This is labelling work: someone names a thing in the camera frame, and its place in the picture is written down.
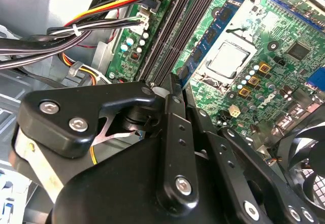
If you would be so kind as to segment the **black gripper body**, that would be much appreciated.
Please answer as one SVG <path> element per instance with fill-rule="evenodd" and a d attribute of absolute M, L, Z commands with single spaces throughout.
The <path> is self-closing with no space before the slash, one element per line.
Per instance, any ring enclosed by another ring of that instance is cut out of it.
<path fill-rule="evenodd" d="M 62 189 L 53 223 L 228 223 L 207 158 L 192 138 L 148 139 L 104 160 Z"/>

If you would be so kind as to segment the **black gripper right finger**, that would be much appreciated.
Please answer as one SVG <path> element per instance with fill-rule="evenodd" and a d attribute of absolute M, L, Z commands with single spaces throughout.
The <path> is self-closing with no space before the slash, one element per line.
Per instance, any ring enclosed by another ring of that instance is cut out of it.
<path fill-rule="evenodd" d="M 183 90 L 194 147 L 213 166 L 229 223 L 319 223 L 320 219 L 276 172 L 230 127 L 217 130 L 196 106 L 192 88 Z"/>

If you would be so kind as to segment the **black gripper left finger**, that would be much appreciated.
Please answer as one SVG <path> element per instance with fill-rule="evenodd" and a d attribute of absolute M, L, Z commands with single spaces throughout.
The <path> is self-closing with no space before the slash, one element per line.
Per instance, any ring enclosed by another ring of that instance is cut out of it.
<path fill-rule="evenodd" d="M 139 142 L 164 137 L 193 139 L 173 75 L 165 96 L 141 82 L 30 92 L 19 108 L 13 147 L 55 205 L 79 173 Z"/>

